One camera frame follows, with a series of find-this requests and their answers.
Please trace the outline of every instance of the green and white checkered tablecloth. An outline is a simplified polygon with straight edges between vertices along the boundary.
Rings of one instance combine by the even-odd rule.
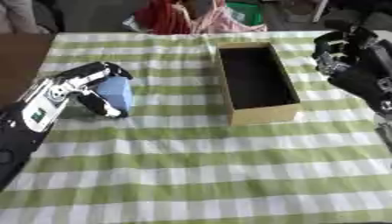
[[[390,155],[372,111],[314,70],[320,34],[60,34],[41,75],[115,62],[135,106],[124,120],[70,108],[0,193],[0,223],[392,221]],[[227,126],[214,45],[241,41],[278,50],[294,121]]]

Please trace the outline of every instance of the table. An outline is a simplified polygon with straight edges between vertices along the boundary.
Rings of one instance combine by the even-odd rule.
[[[314,70],[322,33],[58,35],[39,75],[115,62],[135,77],[131,117],[68,108],[0,193],[0,221],[391,221],[390,154],[367,105]],[[214,46],[244,41],[276,48],[301,99],[292,122],[227,126]]]
[[[0,35],[0,106],[15,101],[37,75],[53,35]]]

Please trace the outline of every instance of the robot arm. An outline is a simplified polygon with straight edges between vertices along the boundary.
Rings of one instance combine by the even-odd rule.
[[[19,100],[0,110],[0,191],[42,144],[73,95],[98,115],[127,116],[93,90],[110,76],[132,79],[115,64],[95,62],[39,80]]]
[[[392,152],[392,43],[354,24],[325,25],[338,31],[315,39],[317,69],[331,84],[367,103],[376,113],[375,131]]]

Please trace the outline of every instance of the cardboard box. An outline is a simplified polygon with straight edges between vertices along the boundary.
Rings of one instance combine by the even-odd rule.
[[[216,66],[231,125],[285,122],[299,98],[269,43],[218,45]]]

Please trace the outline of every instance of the blue cube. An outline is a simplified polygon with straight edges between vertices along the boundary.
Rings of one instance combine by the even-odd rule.
[[[130,112],[132,91],[127,78],[110,77],[96,88],[96,92],[114,108]]]

